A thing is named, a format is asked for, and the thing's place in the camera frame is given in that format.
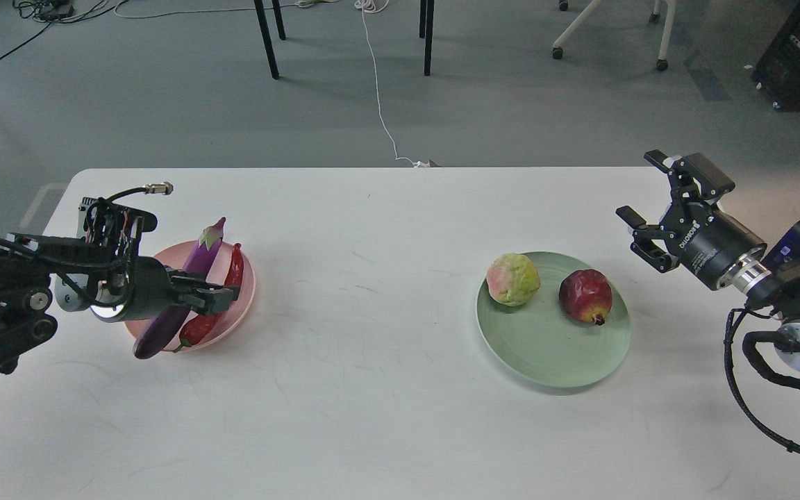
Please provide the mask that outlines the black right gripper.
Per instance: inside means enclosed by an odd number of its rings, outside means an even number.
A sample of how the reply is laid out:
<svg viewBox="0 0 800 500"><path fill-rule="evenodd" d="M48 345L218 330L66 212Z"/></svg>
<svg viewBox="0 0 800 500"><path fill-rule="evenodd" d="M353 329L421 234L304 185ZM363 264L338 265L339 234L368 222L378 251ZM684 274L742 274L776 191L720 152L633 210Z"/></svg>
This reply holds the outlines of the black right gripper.
<svg viewBox="0 0 800 500"><path fill-rule="evenodd" d="M644 159L667 175L671 209L680 215L665 215L663 230L659 225L647 224L631 206L617 208L616 215L631 229L634 254L660 273L685 266L711 290L733 281L728 276L730 269L741 259L764 254L767 244L762 238L736 218L719 212L719 200L735 189L735 183L707 156L668 156L654 149L645 152ZM670 232L674 236L665 242L666 251L656 240L665 241Z"/></svg>

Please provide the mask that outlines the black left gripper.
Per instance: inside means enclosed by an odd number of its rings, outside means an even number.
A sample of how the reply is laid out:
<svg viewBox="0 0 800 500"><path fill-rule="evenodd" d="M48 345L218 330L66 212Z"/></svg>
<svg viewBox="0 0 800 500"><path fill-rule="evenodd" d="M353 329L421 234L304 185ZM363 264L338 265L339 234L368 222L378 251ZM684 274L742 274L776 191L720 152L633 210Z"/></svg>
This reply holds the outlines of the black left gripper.
<svg viewBox="0 0 800 500"><path fill-rule="evenodd" d="M152 257L140 257L132 270L108 275L99 283L92 313L114 323L151 319L175 302L172 277L178 270ZM178 276L178 305L197 315L225 313L238 300L241 285L209 283L193 276Z"/></svg>

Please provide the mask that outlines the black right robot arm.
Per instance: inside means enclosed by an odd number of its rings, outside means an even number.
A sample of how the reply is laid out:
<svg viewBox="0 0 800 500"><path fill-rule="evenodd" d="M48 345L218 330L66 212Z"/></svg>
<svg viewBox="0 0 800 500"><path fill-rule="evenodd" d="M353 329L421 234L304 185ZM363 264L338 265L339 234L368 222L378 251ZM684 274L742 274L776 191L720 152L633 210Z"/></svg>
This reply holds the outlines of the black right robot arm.
<svg viewBox="0 0 800 500"><path fill-rule="evenodd" d="M658 272L683 266L711 290L736 288L743 307L725 322L724 373L737 405L766 437L790 453L800 444L764 425L749 409L734 374L733 343L744 317L777 319L772 330L742 336L742 352L753 370L778 386L800 390L800 221L769 248L720 208L735 183L702 154L668 156L648 151L644 159L669 181L670 202L657 224L648 224L630 206L616 215L631 228L631 251Z"/></svg>

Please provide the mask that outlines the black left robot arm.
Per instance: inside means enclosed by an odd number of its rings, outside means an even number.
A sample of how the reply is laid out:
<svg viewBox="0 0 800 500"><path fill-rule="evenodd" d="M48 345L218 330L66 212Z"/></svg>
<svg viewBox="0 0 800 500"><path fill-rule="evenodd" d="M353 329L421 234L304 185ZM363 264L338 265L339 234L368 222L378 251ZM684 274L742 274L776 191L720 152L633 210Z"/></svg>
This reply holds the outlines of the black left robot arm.
<svg viewBox="0 0 800 500"><path fill-rule="evenodd" d="M225 219L206 227L183 265L140 255L143 234L158 227L151 212L121 205L130 195L171 195L171 183L152 183L109 197L85 197L76 237L12 233L0 238L0 373L11 374L22 354L50 340L58 327L51 304L91 310L101 321L147 321L133 353L147 360L180 335L190 313L218 317L240 298L234 270L223 283L208 279L223 244Z"/></svg>

